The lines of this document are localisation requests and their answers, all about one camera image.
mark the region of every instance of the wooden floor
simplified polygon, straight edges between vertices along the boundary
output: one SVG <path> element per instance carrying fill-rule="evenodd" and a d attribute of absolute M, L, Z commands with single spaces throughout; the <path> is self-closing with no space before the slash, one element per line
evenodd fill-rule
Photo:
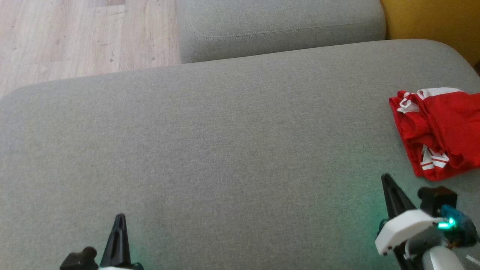
<path fill-rule="evenodd" d="M 0 0 L 0 98 L 38 82 L 180 63 L 175 0 Z"/>

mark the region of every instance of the gray fabric surface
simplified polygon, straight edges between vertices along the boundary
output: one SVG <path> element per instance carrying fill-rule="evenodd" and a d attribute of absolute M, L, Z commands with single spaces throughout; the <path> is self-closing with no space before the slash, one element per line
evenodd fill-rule
<path fill-rule="evenodd" d="M 146 270 L 397 269 L 374 246 L 380 175 L 417 205 L 438 184 L 414 176 L 387 100 L 440 86 L 480 78 L 446 45 L 398 40 L 21 88 L 0 99 L 2 268 L 102 254 L 124 212 Z M 479 176 L 441 182 L 477 225 Z"/>
<path fill-rule="evenodd" d="M 378 0 L 178 0 L 182 63 L 385 38 Z"/>

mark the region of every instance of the green light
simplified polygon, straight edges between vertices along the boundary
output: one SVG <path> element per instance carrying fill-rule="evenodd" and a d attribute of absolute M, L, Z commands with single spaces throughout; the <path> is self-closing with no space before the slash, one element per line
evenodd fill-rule
<path fill-rule="evenodd" d="M 438 223 L 438 228 L 439 229 L 450 229 L 453 226 L 455 226 L 455 220 L 452 218 L 448 219 L 448 222 L 440 222 Z"/>

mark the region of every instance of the yellow cushion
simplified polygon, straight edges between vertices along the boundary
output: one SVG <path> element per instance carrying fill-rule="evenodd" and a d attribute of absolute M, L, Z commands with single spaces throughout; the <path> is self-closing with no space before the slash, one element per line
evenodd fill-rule
<path fill-rule="evenodd" d="M 480 0 L 381 0 L 387 38 L 424 38 L 480 61 Z"/>

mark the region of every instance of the red cloth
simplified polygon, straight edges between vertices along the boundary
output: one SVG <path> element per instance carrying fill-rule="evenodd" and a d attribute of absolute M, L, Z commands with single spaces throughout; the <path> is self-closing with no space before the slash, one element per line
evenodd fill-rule
<path fill-rule="evenodd" d="M 417 176 L 439 181 L 480 168 L 480 93 L 399 91 L 389 102 Z"/>

